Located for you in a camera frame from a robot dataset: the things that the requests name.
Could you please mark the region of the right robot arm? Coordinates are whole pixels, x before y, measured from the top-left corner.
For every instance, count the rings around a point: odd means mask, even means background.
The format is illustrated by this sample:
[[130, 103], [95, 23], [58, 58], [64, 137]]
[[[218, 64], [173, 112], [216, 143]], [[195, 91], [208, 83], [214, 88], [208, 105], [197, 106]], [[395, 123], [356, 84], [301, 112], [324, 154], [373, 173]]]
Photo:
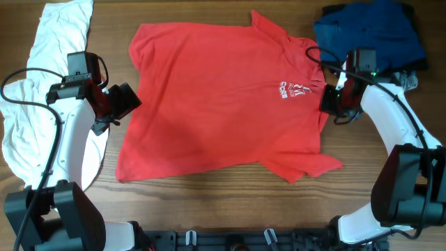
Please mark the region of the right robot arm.
[[332, 219], [333, 243], [362, 246], [392, 234], [417, 238], [445, 225], [445, 147], [422, 125], [404, 89], [378, 74], [376, 53], [351, 50], [336, 86], [327, 85], [320, 110], [345, 125], [361, 114], [373, 121], [387, 160], [368, 204]]

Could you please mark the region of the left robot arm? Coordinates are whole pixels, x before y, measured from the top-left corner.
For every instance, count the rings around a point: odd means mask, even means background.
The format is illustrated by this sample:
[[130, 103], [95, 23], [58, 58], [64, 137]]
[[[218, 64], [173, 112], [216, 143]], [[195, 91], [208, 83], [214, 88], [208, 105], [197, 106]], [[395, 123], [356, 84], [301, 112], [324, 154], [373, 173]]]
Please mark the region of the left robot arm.
[[56, 131], [36, 188], [6, 197], [4, 211], [16, 234], [15, 250], [142, 250], [148, 240], [136, 222], [105, 222], [81, 187], [88, 134], [101, 135], [141, 105], [124, 83], [108, 87], [103, 59], [67, 55], [68, 74], [50, 86], [41, 106]]

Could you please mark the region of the red printed t-shirt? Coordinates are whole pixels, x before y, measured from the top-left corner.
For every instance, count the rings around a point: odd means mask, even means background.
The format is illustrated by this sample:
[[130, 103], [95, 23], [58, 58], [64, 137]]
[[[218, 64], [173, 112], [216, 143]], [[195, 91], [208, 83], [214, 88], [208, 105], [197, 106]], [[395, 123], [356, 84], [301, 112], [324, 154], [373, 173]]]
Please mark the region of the red printed t-shirt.
[[130, 47], [141, 105], [116, 166], [119, 181], [258, 162], [288, 182], [341, 168], [321, 153], [328, 115], [316, 43], [256, 11], [250, 26], [142, 24]]

